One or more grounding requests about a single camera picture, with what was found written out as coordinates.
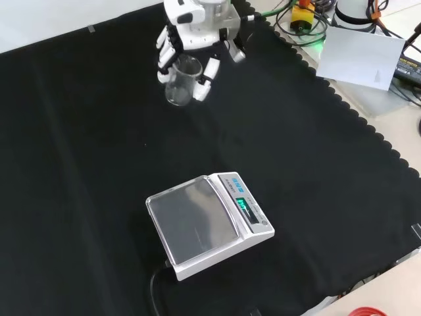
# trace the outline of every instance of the green wire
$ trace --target green wire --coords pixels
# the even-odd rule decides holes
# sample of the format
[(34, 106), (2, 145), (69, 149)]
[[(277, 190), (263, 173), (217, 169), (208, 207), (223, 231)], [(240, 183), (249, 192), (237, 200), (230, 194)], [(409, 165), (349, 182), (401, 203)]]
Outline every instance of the green wire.
[(284, 5), (282, 8), (279, 8), (279, 9), (276, 9), (276, 10), (272, 10), (272, 11), (263, 12), (261, 14), (261, 16), (263, 18), (267, 18), (268, 16), (277, 15), (279, 12), (282, 12), (282, 11), (285, 11), (287, 9), (292, 8), (297, 1), (298, 0), (291, 0), (289, 3), (287, 3), (286, 5)]

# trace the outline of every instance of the clear glass cup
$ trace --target clear glass cup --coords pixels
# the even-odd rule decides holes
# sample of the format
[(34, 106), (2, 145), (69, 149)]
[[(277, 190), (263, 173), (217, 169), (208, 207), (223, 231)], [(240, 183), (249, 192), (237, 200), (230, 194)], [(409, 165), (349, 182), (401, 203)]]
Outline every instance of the clear glass cup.
[(165, 97), (174, 105), (187, 105), (193, 97), (196, 80), (202, 74), (202, 64), (196, 58), (182, 54), (172, 68), (170, 80), (165, 87)]

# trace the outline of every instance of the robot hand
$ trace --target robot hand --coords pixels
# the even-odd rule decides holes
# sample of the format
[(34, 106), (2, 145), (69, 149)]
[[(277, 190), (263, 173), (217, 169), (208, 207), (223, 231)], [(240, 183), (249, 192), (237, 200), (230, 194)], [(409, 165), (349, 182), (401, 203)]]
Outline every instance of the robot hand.
[[(189, 42), (190, 46), (192, 47), (191, 39), (187, 39), (190, 33), (186, 33), (184, 39), (182, 39), (178, 35), (178, 30), (173, 25), (168, 25), (164, 28), (161, 32), (160, 36), (158, 37), (157, 41), (157, 49), (160, 49), (159, 52), (159, 62), (158, 62), (158, 79), (161, 83), (167, 83), (172, 75), (173, 72), (173, 63), (177, 60), (181, 53), (184, 52), (184, 43)], [(220, 65), (220, 59), (217, 55), (213, 55), (206, 66), (205, 71), (201, 75), (200, 79), (196, 82), (194, 91), (193, 91), (193, 98), (198, 101), (203, 101), (206, 96), (208, 95), (209, 91), (211, 90), (211, 83), (214, 80), (216, 74), (218, 73)]]
[[(172, 65), (184, 51), (206, 49), (225, 41), (233, 60), (245, 58), (234, 43), (241, 19), (228, 0), (164, 0), (169, 23), (157, 40), (159, 50), (158, 79), (169, 81)], [(211, 89), (220, 61), (212, 56), (205, 71), (195, 85), (193, 98), (203, 101)]]

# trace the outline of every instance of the digital scale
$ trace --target digital scale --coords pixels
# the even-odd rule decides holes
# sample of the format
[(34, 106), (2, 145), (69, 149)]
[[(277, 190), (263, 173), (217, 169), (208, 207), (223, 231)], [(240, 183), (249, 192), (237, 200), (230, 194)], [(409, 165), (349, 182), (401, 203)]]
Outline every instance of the digital scale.
[(146, 206), (178, 280), (275, 234), (236, 172), (200, 176), (149, 197)]

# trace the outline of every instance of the scale control panel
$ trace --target scale control panel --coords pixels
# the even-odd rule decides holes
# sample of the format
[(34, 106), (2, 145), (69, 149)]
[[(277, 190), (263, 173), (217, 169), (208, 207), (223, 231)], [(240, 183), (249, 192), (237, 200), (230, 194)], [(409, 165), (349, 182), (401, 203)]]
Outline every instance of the scale control panel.
[(219, 174), (218, 177), (253, 233), (273, 230), (238, 173), (224, 173)]

